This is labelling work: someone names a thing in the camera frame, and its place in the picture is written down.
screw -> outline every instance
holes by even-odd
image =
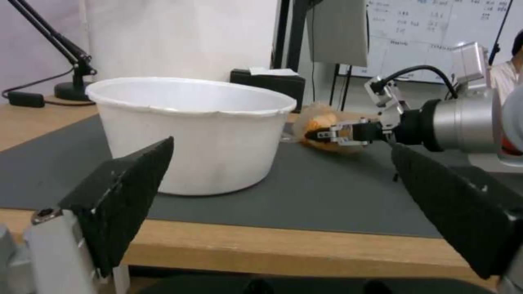
[[[42,209],[42,210],[38,211],[38,213],[37,213],[36,215],[37,215],[38,217],[43,218],[43,217],[46,217],[46,216],[52,214],[53,211],[54,211],[54,210],[53,210],[52,208],[45,208],[45,209]]]
[[[36,211],[33,213],[31,217],[31,223],[33,225],[41,224],[46,221],[52,220],[55,217],[59,217],[63,215],[62,209],[56,207],[56,208],[45,208],[39,211]]]

black foam pad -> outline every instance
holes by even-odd
[[[106,277],[145,220],[173,155],[170,137],[102,163],[59,203],[78,218],[94,264]]]
[[[484,279],[502,274],[521,244],[523,199],[477,167],[448,168],[401,144],[393,145],[392,161],[425,216],[471,268]]]

black box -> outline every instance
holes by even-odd
[[[264,88],[288,95],[296,100],[296,109],[300,112],[305,91],[305,79],[300,76],[251,75],[248,70],[231,71],[231,83]]]

lamp base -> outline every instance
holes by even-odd
[[[82,88],[77,88],[72,82],[60,83],[54,87],[54,96],[63,100],[90,101],[85,94],[85,87],[89,84],[89,82],[84,82]]]

black cable cord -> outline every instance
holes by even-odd
[[[458,83],[455,83],[452,88],[454,88],[454,90],[457,89],[457,86],[458,86]],[[447,93],[445,94],[445,100],[448,100],[450,98],[450,91],[447,91]]]
[[[63,77],[65,75],[68,75],[71,72],[73,72],[73,70],[74,70],[74,67],[72,67],[70,70],[68,70],[68,71],[66,71],[64,73],[61,73],[61,74],[57,74],[57,75],[54,75],[54,76],[46,77],[46,78],[43,78],[41,80],[34,81],[34,82],[31,82],[31,83],[28,83],[28,84],[24,84],[24,85],[12,87],[12,88],[9,88],[9,89],[5,89],[5,90],[2,91],[2,97],[6,98],[6,99],[9,99],[9,97],[7,96],[9,94],[9,92],[20,90],[20,89],[24,89],[24,88],[27,88],[27,87],[30,87],[30,86],[34,86],[34,85],[38,85],[38,84],[41,84],[41,83],[44,83],[44,82],[47,82],[47,81],[50,81],[50,80],[54,80],[55,78]],[[58,106],[90,106],[90,105],[94,105],[95,104],[94,102],[87,102],[87,103],[61,103],[61,102],[53,102],[53,101],[47,101],[47,100],[45,100],[44,102],[46,104],[58,105]]]
[[[311,50],[311,56],[312,56],[312,102],[316,102],[316,86],[314,85],[314,11],[316,10],[316,5],[313,4],[312,6],[312,24],[311,24],[311,41],[312,41],[312,50]]]
[[[428,70],[428,71],[432,71],[432,72],[436,73],[439,77],[441,77],[441,79],[447,86],[449,92],[452,94],[452,97],[454,99],[458,99],[458,93],[456,92],[454,87],[452,87],[452,84],[450,83],[449,78],[447,78],[447,76],[441,70],[439,70],[438,68],[431,66],[431,65],[417,65],[417,66],[408,67],[406,69],[395,72],[380,81],[373,83],[371,85],[371,87],[375,93],[379,93],[383,90],[383,88],[387,85],[387,83],[392,81],[393,79],[400,77],[406,73],[419,71],[419,70]]]

